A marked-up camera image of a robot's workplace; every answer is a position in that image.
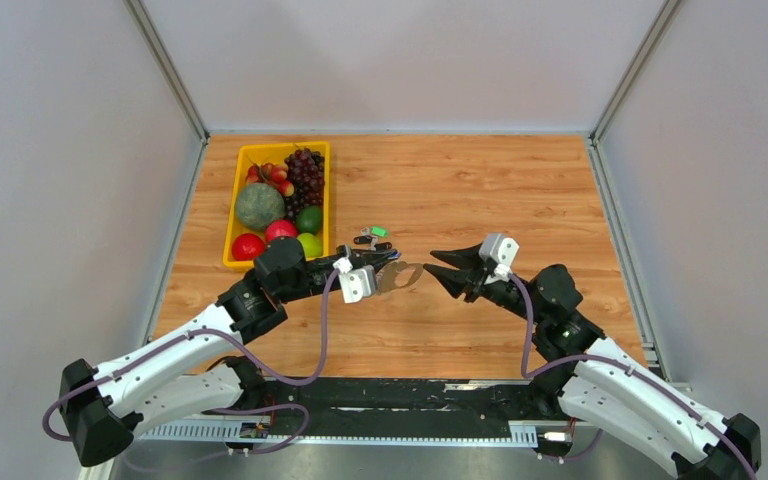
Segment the clear keyring holder with rings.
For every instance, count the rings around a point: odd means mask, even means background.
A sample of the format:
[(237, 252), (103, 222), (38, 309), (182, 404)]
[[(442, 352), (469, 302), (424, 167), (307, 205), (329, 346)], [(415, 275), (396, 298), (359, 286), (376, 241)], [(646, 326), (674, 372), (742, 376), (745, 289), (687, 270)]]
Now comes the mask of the clear keyring holder with rings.
[(383, 295), (394, 290), (412, 287), (424, 273), (421, 263), (396, 261), (381, 269), (377, 275), (378, 293)]

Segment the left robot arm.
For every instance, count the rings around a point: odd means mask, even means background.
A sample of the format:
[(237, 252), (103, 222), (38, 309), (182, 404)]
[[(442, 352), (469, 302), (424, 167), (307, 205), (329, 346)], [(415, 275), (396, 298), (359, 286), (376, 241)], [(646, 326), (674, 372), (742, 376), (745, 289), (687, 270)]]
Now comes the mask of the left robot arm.
[(190, 369), (269, 333), (287, 318), (287, 303), (339, 290), (346, 303), (370, 297), (377, 274), (398, 250), (341, 246), (307, 259), (300, 240), (272, 240), (253, 266), (193, 319), (135, 351), (92, 365), (77, 359), (61, 373), (59, 399), (43, 418), (47, 435), (72, 444), (83, 467), (102, 464), (140, 435), (192, 414), (234, 406), (257, 412), (266, 388), (239, 368)]

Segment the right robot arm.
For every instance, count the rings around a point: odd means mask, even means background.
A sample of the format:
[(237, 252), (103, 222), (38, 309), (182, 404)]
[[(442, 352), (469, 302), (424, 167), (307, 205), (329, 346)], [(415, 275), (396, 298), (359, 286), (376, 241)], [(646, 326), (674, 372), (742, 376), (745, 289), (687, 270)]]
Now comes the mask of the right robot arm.
[(485, 299), (526, 321), (520, 366), (544, 417), (561, 412), (595, 426), (676, 479), (754, 479), (760, 427), (691, 399), (635, 361), (582, 314), (568, 268), (552, 264), (532, 279), (513, 269), (518, 243), (491, 234), (481, 244), (433, 250), (424, 264), (454, 298)]

